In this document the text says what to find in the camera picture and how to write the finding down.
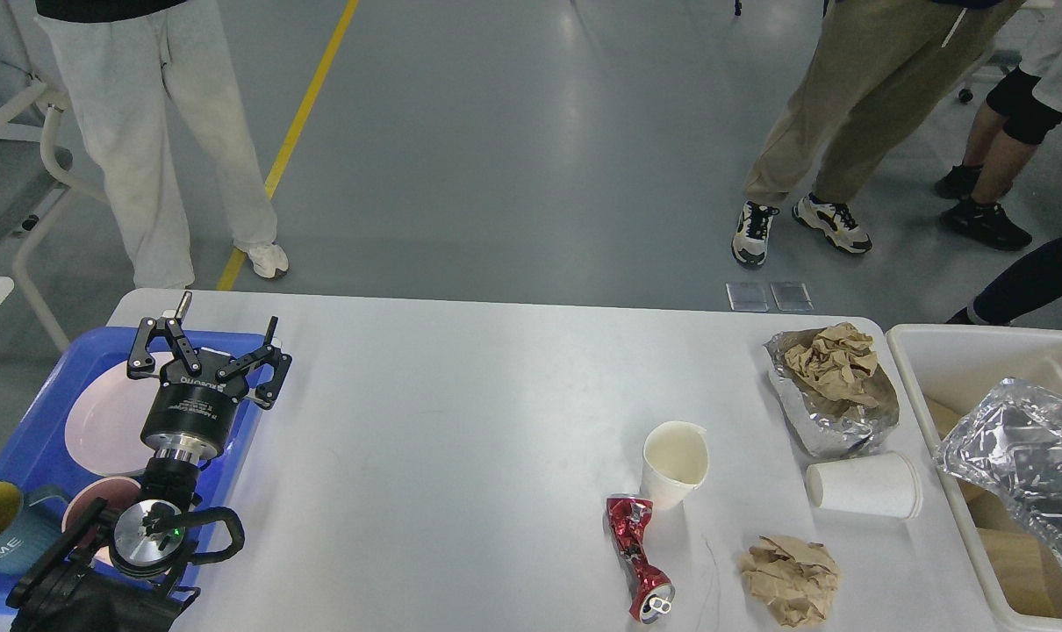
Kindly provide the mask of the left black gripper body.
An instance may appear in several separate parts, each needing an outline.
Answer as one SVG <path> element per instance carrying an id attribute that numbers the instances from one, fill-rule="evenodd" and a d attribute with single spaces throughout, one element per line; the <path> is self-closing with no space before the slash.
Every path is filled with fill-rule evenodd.
<path id="1" fill-rule="evenodd" d="M 157 377 L 158 391 L 140 431 L 155 457 L 199 465 L 225 452 L 242 399 L 242 377 L 190 377 L 175 370 Z"/>

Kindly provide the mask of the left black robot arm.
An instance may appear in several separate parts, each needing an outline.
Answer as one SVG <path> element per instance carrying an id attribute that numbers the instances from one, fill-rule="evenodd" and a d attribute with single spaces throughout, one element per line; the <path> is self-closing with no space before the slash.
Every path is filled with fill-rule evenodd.
<path id="1" fill-rule="evenodd" d="M 98 497 L 39 557 L 8 593 L 14 631 L 167 631 L 199 595 L 187 569 L 245 547 L 237 512 L 202 507 L 199 473 L 225 452 L 242 402 L 273 408 L 291 357 L 277 317 L 245 355 L 195 347 L 182 328 L 190 301 L 186 291 L 170 315 L 142 320 L 127 357 L 131 380 L 158 381 L 139 491 L 122 509 Z"/>

